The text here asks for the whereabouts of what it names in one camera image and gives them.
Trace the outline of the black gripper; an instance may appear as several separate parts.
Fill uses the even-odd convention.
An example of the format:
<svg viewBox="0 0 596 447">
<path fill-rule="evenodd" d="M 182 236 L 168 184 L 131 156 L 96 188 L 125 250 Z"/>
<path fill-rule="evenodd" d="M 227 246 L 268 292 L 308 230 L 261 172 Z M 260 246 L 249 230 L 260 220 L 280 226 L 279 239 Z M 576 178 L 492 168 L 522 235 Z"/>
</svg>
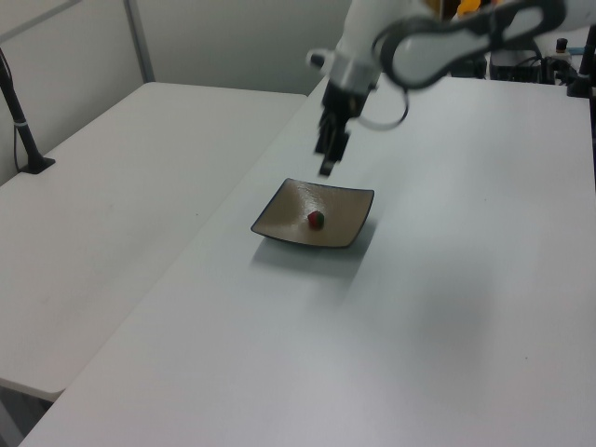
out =
<svg viewBox="0 0 596 447">
<path fill-rule="evenodd" d="M 330 136 L 333 130 L 344 130 L 347 122 L 360 117 L 369 93 L 357 93 L 341 89 L 330 82 L 325 88 L 322 107 L 323 112 L 318 123 L 320 134 L 315 152 L 323 156 L 318 174 L 329 177 L 337 163 L 344 155 L 349 141 L 348 133 Z"/>
</svg>

